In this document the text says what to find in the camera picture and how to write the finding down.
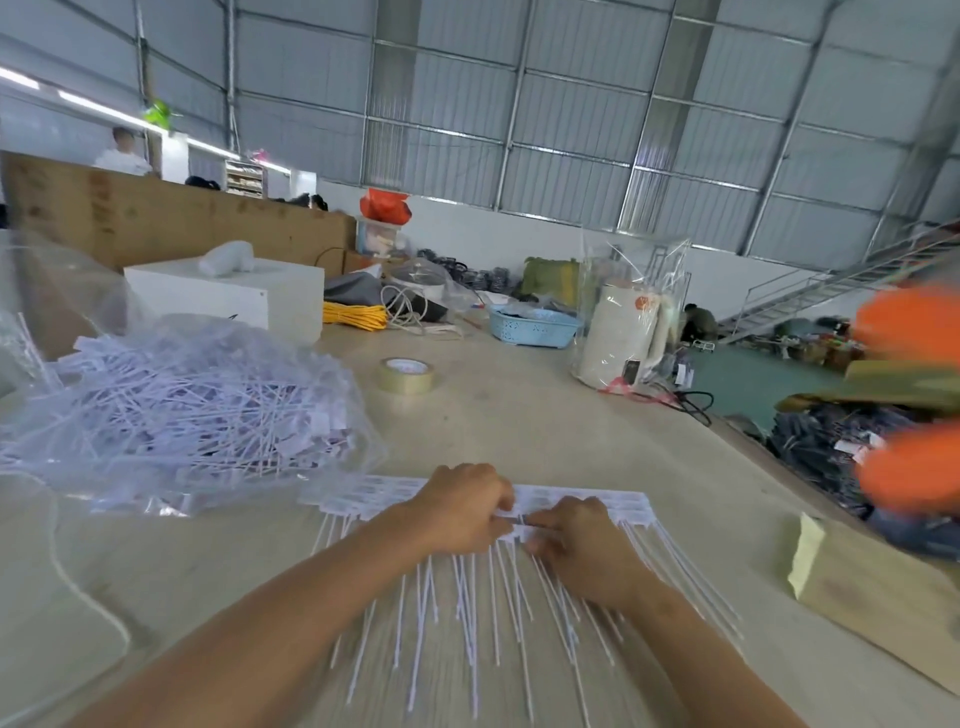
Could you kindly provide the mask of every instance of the table surface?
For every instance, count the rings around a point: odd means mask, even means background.
[[[321,348],[341,357],[364,390],[370,417],[390,447],[380,473],[427,476],[441,463],[487,461],[518,483],[642,490],[677,542],[742,615],[741,647],[750,665],[811,728],[956,725],[960,701],[792,598],[785,576],[799,533],[797,516],[810,506],[692,418],[589,390],[569,375],[568,352],[511,347],[481,332],[441,341],[401,331],[328,327]],[[437,387],[409,398],[377,391],[374,370],[386,356],[430,362],[439,375]],[[50,502],[26,479],[0,481],[0,722],[82,683],[113,663],[121,649],[118,635],[62,586],[51,566]],[[131,627],[134,650],[123,665],[80,688],[39,724],[58,724],[216,611],[303,558],[320,523],[316,509],[296,505],[290,496],[195,519],[89,517],[80,503],[64,500],[60,559]],[[536,578],[530,574],[526,578]],[[443,578],[438,570],[438,580]],[[383,667],[393,654],[391,623],[396,624],[396,604],[386,598],[353,709],[344,707],[352,669],[345,659],[322,676],[308,724],[400,724],[405,689],[394,685]],[[454,657],[463,642],[457,642],[452,616],[448,621],[426,638],[417,707],[423,720],[410,724],[473,723],[466,707],[468,681],[460,678],[463,660]],[[549,622],[537,625],[553,630]],[[562,652],[558,658],[559,641],[548,642],[542,636],[541,648],[539,633],[528,635],[537,653],[530,660],[538,723],[581,725],[573,683],[557,677],[568,672]],[[504,666],[494,670],[485,663],[489,649],[482,647],[478,725],[527,724],[522,679],[507,664],[505,641],[504,650]],[[585,653],[593,726],[682,724],[669,687],[642,651],[614,671]]]

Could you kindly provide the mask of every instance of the orange object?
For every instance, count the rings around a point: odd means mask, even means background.
[[[878,349],[960,367],[960,296],[945,288],[885,291],[856,316],[855,335]],[[901,513],[960,515],[960,423],[930,425],[889,438],[857,467],[863,492]]]
[[[414,216],[405,202],[409,196],[402,192],[371,187],[367,194],[360,198],[360,214],[368,220],[380,223],[406,225]]]

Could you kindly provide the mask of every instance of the plastic basket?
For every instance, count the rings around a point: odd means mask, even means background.
[[[580,327],[575,318],[558,311],[538,308],[534,315],[536,319],[520,319],[494,308],[490,312],[490,333],[507,344],[564,349]]]

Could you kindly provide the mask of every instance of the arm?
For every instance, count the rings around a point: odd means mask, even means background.
[[[489,465],[436,470],[420,493],[216,615],[71,728],[274,726],[336,636],[434,551],[485,550],[513,487]]]
[[[675,590],[636,555],[596,498],[564,498],[527,519],[556,529],[559,541],[530,549],[577,596],[619,611],[657,656],[696,728],[805,728]]]

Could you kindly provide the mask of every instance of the green floor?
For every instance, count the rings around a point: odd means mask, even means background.
[[[798,392],[832,388],[843,379],[823,367],[737,346],[718,346],[713,353],[692,352],[691,358],[693,389],[711,392],[716,398],[710,414],[744,414],[766,432],[773,427],[778,401]]]

